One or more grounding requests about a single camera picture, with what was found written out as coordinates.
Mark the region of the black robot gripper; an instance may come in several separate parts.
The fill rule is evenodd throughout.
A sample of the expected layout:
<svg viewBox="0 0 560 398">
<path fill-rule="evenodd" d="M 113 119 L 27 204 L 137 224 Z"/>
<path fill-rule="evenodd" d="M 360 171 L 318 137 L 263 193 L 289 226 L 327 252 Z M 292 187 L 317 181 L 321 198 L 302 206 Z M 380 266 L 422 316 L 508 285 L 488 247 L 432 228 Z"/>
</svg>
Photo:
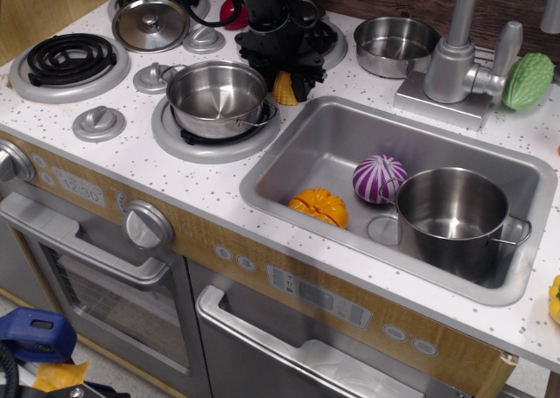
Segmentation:
<svg viewBox="0 0 560 398">
<path fill-rule="evenodd" d="M 319 10 L 311 0 L 233 0 L 236 8 L 244 5 L 248 10 L 248 27 L 275 28 L 292 17 L 298 23 L 319 18 Z M 240 58 L 246 60 L 267 83 L 274 83 L 280 71 L 280 60 L 254 50 L 240 50 Z M 296 65 L 290 71 L 291 88 L 297 101 L 306 101 L 317 83 L 323 83 L 326 70 L 323 62 Z"/>
</svg>

